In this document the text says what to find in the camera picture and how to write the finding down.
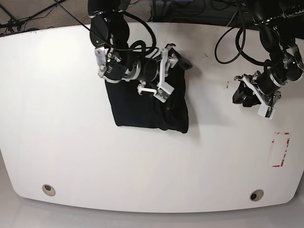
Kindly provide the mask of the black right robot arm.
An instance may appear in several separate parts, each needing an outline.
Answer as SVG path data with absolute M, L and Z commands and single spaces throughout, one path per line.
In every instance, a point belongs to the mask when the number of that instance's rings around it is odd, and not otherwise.
M 166 82 L 169 69 L 180 66 L 189 69 L 192 64 L 169 43 L 159 50 L 156 36 L 146 22 L 128 13 L 128 0 L 90 0 L 88 15 L 91 18 L 90 39 L 95 47 L 99 67 L 98 75 L 108 83 L 139 81 L 137 90 L 152 93 L 161 102 L 166 102 L 174 87 Z M 152 45 L 142 40 L 128 45 L 130 30 L 124 17 L 141 23 L 151 35 Z

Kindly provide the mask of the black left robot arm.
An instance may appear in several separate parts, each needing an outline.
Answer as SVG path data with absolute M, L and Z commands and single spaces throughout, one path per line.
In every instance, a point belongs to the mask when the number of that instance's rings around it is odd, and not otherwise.
M 253 75 L 236 76 L 240 82 L 232 97 L 234 104 L 243 107 L 259 106 L 258 114 L 272 119 L 274 105 L 281 98 L 280 88 L 289 81 L 304 76 L 304 63 L 295 41 L 295 28 L 290 20 L 304 11 L 302 0 L 248 0 L 248 13 L 258 27 L 260 41 L 269 53 L 269 59 L 257 61 L 245 53 L 242 57 L 262 66 L 264 71 Z

